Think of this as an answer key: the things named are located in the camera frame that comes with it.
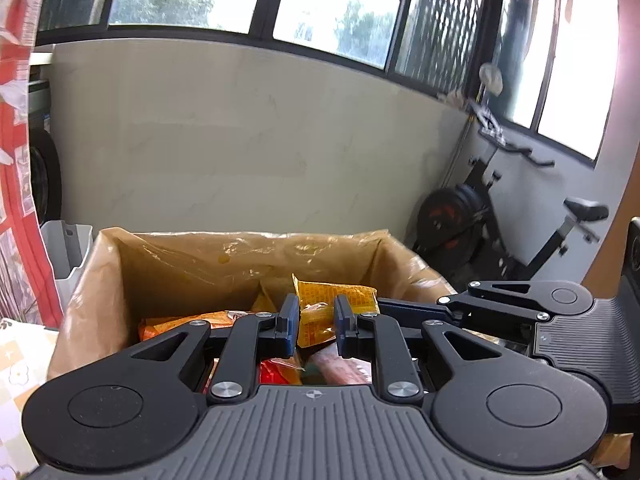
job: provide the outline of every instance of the white wall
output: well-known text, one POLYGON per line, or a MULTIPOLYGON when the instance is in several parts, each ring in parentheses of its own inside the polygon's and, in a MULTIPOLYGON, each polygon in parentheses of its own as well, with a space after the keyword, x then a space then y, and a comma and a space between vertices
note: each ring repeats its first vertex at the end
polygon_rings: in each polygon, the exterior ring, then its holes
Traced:
MULTIPOLYGON (((492 189, 495 209, 505 242, 519 258, 528 262, 557 229, 566 210, 568 196, 597 200, 609 205, 607 222, 593 225, 607 233, 628 182, 640 142, 640 0, 620 0, 620 55, 609 124, 595 169, 530 137, 506 131, 517 144, 531 146, 537 158, 556 160, 553 170, 539 170, 522 158, 498 154, 491 168, 502 173, 492 189)), ((471 155, 481 155, 486 143, 470 136, 456 166, 456 179, 463 180, 471 155)), ((599 245, 586 244, 579 232, 567 240, 569 252, 554 256, 536 275, 537 279, 580 282, 591 266, 599 245)))
POLYGON ((404 237, 464 116, 347 68, 231 44, 60 44, 63 217, 132 231, 404 237))

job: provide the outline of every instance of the window frame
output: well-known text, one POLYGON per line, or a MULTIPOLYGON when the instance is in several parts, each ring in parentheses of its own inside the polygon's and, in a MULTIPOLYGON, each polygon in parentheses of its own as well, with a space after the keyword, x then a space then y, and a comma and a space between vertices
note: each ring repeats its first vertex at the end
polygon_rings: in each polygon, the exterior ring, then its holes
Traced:
MULTIPOLYGON (((618 28, 620 29, 620 0, 618 0, 618 28)), ((598 147, 598 153, 594 159, 588 157, 587 155, 570 148, 569 146, 559 142, 558 140, 551 139, 543 134, 539 133, 538 128, 540 127, 540 121, 542 120, 542 113, 545 109, 546 98, 549 92, 549 85, 551 83, 551 75, 553 73, 554 63, 556 61, 556 49, 558 47, 558 34, 559 34, 559 23, 554 23, 553 29, 551 32, 551 41, 549 43, 549 52, 546 58, 546 67, 545 74, 542 79, 542 85, 540 87, 540 93, 538 95, 538 102, 536 103, 536 110, 534 112, 533 118, 531 120, 531 126, 527 128, 526 126, 522 126, 521 124, 514 123, 513 121, 508 120, 500 114, 496 114, 496 118, 500 122, 502 126, 507 127, 510 130, 514 130, 517 133, 524 134, 528 137, 531 137, 547 146, 558 150, 565 155, 568 155, 581 164, 594 169, 598 162, 598 158, 600 156, 600 152, 602 150, 602 143, 604 142, 605 134, 607 133, 607 127, 609 126, 609 117, 611 114, 611 105, 613 102, 613 93, 611 93, 611 100, 609 102, 609 111, 607 113, 607 119, 605 120, 604 130, 602 132, 602 136, 600 137, 600 145, 598 147)), ((493 52, 495 48, 495 43, 497 41, 497 32, 496 35, 492 38, 488 38, 487 44, 484 48, 488 52, 493 52)), ((618 36, 618 60, 620 60, 620 36, 618 36)), ((616 79, 618 78, 618 67, 616 66, 616 79)))
MULTIPOLYGON (((276 52, 284 52, 286 54, 293 54, 295 56, 308 57, 322 62, 336 64, 338 66, 388 80, 389 82, 421 92, 433 98, 437 98, 441 93, 439 89, 434 88, 427 83, 423 83, 396 72, 396 62, 398 60, 402 37, 404 36, 404 30, 408 21, 411 0, 399 0, 398 12, 396 14, 396 21, 394 23, 384 68, 378 68, 364 62, 340 56, 339 54, 318 50, 302 44, 275 40, 273 38, 273 29, 278 15, 280 2, 281 0, 256 0, 249 31, 244 34, 240 32, 216 30, 213 28, 178 25, 110 25, 109 16, 111 13, 111 7, 113 6, 113 0, 104 0, 104 4, 100 12, 100 21, 97 24, 38 31, 35 44, 36 46, 41 46, 55 43, 69 43, 73 41, 110 40, 121 38, 164 38, 237 44, 274 50, 276 52)), ((482 0, 481 10, 478 16, 478 29, 476 31, 475 43, 472 49, 472 57, 469 61, 466 83, 463 88, 465 95, 468 97, 475 98, 478 95, 481 85, 478 73, 480 66, 483 63, 492 62, 493 60, 497 33, 500 27, 502 2, 503 0, 482 0)), ((620 15, 620 0, 618 0, 618 15, 620 15)), ((538 102, 536 104, 536 110, 531 127, 527 128, 525 126, 521 126, 520 124, 514 123, 500 115, 497 115, 497 119, 508 129, 532 137, 533 139, 536 139, 561 153, 573 157, 580 163, 589 166, 590 168, 594 168, 596 166, 598 156, 600 155, 604 135, 609 123, 610 105, 604 132, 600 139, 598 154, 593 160, 588 156, 565 146, 561 142, 546 137, 538 132, 553 71, 556 47, 558 46, 558 32, 559 24, 555 23, 552 29, 552 38, 546 60, 545 74, 540 94, 538 95, 538 102)))

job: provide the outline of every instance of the exercise bike handlebar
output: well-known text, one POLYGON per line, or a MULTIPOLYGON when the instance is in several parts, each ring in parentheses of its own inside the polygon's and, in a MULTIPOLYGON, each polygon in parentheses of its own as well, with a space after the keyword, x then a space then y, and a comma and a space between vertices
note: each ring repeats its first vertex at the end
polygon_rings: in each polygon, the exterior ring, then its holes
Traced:
POLYGON ((539 160, 531 155, 533 149, 527 146, 517 146, 504 137, 495 136, 492 132, 484 131, 482 128, 479 131, 480 136, 486 140, 492 146, 495 146, 498 150, 509 155, 522 155, 527 162, 533 164, 537 168, 552 168, 556 165, 554 160, 539 160))

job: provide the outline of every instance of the bolt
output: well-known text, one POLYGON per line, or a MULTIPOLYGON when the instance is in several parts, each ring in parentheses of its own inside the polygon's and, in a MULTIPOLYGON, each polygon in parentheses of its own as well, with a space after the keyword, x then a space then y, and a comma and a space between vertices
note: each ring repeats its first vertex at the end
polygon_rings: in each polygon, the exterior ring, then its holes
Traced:
POLYGON ((242 386, 233 381, 222 381, 216 383, 211 387, 211 393, 216 397, 223 397, 229 399, 230 397, 237 397, 242 393, 242 386))
POLYGON ((420 392, 420 389, 416 384, 408 381, 391 383, 386 390, 394 397, 413 397, 420 392))

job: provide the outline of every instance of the plastic bin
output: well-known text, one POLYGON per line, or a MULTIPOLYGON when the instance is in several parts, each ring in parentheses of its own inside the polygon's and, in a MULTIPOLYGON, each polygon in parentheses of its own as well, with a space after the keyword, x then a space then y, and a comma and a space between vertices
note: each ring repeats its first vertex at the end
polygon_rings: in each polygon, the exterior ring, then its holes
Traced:
POLYGON ((92 231, 91 225, 68 225, 62 220, 50 220, 40 228, 63 312, 84 272, 94 244, 92 231))

